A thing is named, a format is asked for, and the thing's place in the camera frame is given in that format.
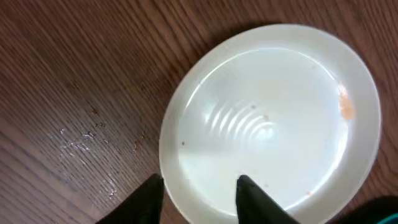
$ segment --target white plate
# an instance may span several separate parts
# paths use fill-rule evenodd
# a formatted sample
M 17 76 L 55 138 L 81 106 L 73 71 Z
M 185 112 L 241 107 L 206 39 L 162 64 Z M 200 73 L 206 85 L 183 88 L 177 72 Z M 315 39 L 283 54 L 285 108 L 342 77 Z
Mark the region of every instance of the white plate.
M 375 84 L 351 48 L 317 29 L 265 26 L 188 72 L 163 120 L 160 168 L 192 223 L 237 223 L 241 174 L 300 223 L 323 223 L 369 174 L 380 127 Z

